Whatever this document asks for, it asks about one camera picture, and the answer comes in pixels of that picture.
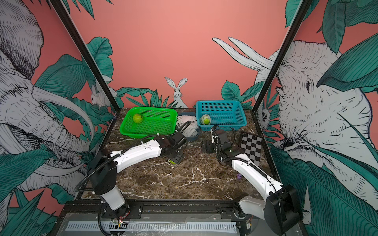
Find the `white foam net sleeve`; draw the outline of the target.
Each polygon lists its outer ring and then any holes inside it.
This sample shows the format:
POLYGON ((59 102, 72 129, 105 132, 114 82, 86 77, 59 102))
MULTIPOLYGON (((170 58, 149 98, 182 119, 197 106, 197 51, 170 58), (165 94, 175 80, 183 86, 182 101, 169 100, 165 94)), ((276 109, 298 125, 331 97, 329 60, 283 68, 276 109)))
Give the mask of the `white foam net sleeve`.
POLYGON ((211 122, 211 117, 208 114, 204 114, 200 118, 200 123, 202 125, 209 125, 211 122))

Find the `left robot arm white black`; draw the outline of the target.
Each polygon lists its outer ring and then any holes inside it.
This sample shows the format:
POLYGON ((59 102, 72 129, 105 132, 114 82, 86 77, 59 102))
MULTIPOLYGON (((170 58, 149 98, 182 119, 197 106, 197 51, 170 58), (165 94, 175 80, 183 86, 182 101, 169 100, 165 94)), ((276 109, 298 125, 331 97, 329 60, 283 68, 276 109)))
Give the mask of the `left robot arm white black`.
POLYGON ((151 158, 167 157, 175 164, 183 158, 182 148, 187 145, 187 138, 176 132, 170 135, 153 134, 137 139, 130 147, 100 156, 97 165, 75 187, 75 192, 82 192, 82 185, 87 180, 92 183, 93 191, 105 201, 112 211, 128 208, 128 204, 118 188, 117 174, 126 168, 151 158))

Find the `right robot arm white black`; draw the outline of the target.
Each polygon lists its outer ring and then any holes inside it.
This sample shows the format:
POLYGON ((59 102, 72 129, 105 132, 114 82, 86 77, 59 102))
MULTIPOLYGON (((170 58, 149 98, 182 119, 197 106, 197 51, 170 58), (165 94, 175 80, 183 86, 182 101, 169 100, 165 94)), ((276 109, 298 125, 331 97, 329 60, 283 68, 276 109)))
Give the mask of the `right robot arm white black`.
POLYGON ((214 153, 222 165, 232 167, 260 194, 262 201, 247 196, 239 200, 243 214, 263 219, 278 236, 284 235, 303 219, 297 190, 273 179, 259 168, 239 147, 229 140, 218 125, 211 127, 211 142, 202 145, 202 151, 214 153))

